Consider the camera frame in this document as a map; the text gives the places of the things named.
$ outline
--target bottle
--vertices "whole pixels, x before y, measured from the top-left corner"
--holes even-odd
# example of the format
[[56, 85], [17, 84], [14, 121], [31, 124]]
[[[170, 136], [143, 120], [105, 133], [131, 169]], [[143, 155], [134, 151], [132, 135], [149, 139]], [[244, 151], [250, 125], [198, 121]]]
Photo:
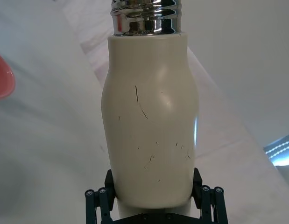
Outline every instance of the bottle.
[[113, 0], [111, 15], [102, 116], [119, 210], [183, 207], [192, 192], [198, 93], [181, 2]]

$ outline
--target screw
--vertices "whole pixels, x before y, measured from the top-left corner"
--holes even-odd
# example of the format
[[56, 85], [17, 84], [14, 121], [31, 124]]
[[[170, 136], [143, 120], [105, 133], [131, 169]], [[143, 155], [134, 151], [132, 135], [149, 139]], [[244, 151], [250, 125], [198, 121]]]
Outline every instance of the screw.
[[222, 193], [222, 192], [223, 192], [223, 190], [222, 190], [221, 188], [216, 188], [216, 191], [217, 191], [218, 193]]
[[167, 218], [167, 219], [171, 219], [171, 218], [172, 218], [172, 215], [171, 215], [171, 214], [167, 214], [167, 215], [166, 215], [166, 218]]
[[148, 215], [147, 215], [147, 214], [144, 214], [144, 215], [142, 216], [142, 218], [143, 218], [144, 220], [147, 220], [147, 219], [148, 219]]
[[92, 194], [93, 194], [93, 192], [92, 192], [91, 190], [86, 192], [86, 195], [87, 195], [87, 196], [90, 196], [90, 195], [92, 195]]
[[207, 186], [204, 186], [204, 187], [202, 188], [202, 190], [204, 190], [204, 191], [208, 191], [209, 188], [208, 188]]

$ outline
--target scratch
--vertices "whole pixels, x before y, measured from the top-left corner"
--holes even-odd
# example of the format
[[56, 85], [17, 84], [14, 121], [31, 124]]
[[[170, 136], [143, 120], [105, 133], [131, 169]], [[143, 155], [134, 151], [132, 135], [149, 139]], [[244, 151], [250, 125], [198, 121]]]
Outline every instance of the scratch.
[[105, 152], [104, 148], [103, 148], [101, 145], [99, 146], [99, 148], [100, 148], [103, 152]]
[[136, 90], [136, 98], [137, 98], [137, 103], [139, 104], [137, 86], [135, 86], [135, 90]]
[[146, 116], [146, 114], [145, 114], [145, 112], [143, 111], [143, 109], [142, 109], [142, 107], [141, 107], [140, 104], [139, 104], [139, 106], [140, 106], [140, 109], [141, 109], [142, 113], [144, 114], [145, 118], [148, 119], [148, 117]]
[[152, 155], [149, 159], [149, 162], [151, 162], [153, 158], [154, 158], [154, 156]]

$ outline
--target white wall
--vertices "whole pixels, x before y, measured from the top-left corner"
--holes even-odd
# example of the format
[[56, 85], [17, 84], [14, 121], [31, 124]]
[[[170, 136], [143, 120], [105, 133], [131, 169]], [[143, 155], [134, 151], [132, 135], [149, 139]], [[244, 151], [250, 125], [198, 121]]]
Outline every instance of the white wall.
[[289, 0], [183, 0], [189, 47], [265, 146], [289, 134]]

